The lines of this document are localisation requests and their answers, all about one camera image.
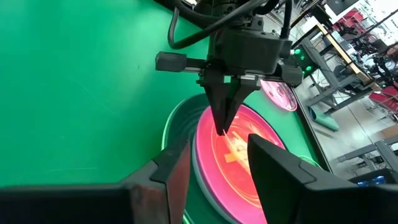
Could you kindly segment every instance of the green table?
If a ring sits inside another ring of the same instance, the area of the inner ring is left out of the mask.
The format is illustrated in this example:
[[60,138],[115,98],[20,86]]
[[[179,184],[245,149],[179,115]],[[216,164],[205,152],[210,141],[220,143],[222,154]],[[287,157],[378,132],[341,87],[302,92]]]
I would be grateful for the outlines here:
[[[169,113],[203,93],[192,73],[155,71],[171,16],[151,0],[0,1],[0,185],[117,182],[154,157]],[[205,58],[207,46],[178,52]],[[302,111],[261,91],[245,103],[322,163]]]

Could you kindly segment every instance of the pink plate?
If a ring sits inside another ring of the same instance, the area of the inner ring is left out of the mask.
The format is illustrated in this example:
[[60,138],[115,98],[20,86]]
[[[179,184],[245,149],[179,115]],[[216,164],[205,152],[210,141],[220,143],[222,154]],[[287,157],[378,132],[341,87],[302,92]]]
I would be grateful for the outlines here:
[[207,108],[197,127],[197,162],[208,190],[227,214],[240,223],[264,224],[266,218],[249,170],[247,141],[251,133],[285,148],[275,131],[247,106],[238,109],[225,136],[217,135]]
[[297,100],[286,83],[261,80],[262,90],[278,107],[287,111],[297,109]]

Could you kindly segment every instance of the white floor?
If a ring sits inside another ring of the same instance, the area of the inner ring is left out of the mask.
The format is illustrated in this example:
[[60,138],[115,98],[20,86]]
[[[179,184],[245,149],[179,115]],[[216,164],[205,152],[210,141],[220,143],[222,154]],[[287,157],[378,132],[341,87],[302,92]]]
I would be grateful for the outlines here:
[[[294,11],[292,19],[295,19],[298,14],[298,11]],[[278,24],[277,20],[272,18],[272,16],[271,18],[270,16],[265,17],[264,21],[264,29],[266,32],[271,32],[272,30],[276,30],[277,32],[280,31],[280,24]],[[298,27],[302,24],[303,22],[299,23],[297,27],[291,30],[291,40],[295,41],[301,37],[303,32],[301,32]],[[333,67],[337,65],[337,60],[331,59],[328,63],[333,69]],[[319,83],[326,84],[321,72],[317,71],[314,74],[316,74],[315,76]],[[311,79],[307,77],[303,83],[296,88],[298,98],[303,105],[319,94],[315,87],[310,88],[311,84]],[[343,101],[345,98],[345,95],[341,93],[335,96],[337,102]],[[365,97],[333,113],[333,119],[335,119],[340,126],[340,130],[337,132],[330,131],[312,122],[314,131],[322,145],[326,158],[329,160],[333,173],[341,178],[349,179],[356,175],[367,173],[369,169],[359,169],[358,166],[356,166],[357,163],[362,162],[362,159],[338,162],[336,158],[383,139],[384,136],[381,134],[381,130],[394,124],[393,120],[390,118],[381,119],[385,117],[385,114],[382,113],[381,110],[367,110],[367,108],[370,108],[372,105],[374,105],[372,101]],[[323,111],[329,108],[322,103],[315,105],[315,107]]]

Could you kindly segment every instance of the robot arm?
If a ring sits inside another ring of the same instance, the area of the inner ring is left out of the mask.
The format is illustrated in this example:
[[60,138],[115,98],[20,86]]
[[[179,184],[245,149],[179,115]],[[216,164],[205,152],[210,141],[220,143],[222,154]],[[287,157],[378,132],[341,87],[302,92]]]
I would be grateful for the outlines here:
[[[205,89],[219,135],[228,132],[244,99],[260,89],[260,79],[286,82],[292,86],[302,81],[299,67],[280,63],[280,59],[290,56],[292,46],[287,39],[292,0],[286,1],[287,12],[280,37],[264,32],[259,15],[269,12],[275,1],[261,6],[265,2],[213,1],[211,7],[215,15],[211,16],[218,16],[219,20],[203,31],[174,42],[179,8],[183,7],[176,3],[169,29],[169,45],[181,49],[210,36],[208,57],[206,60],[193,59],[167,52],[159,52],[156,56],[157,70],[198,73],[197,83]],[[230,77],[230,82],[225,81],[225,77]]]

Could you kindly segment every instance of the blue object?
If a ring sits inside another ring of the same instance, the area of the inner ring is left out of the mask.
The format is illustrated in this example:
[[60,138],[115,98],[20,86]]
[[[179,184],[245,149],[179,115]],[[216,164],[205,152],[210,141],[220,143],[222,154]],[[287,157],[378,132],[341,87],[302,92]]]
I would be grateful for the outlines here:
[[371,184],[385,184],[385,183],[386,183],[386,178],[384,176],[378,176],[376,178],[373,178],[372,181],[360,181],[357,184],[360,187],[367,187]]

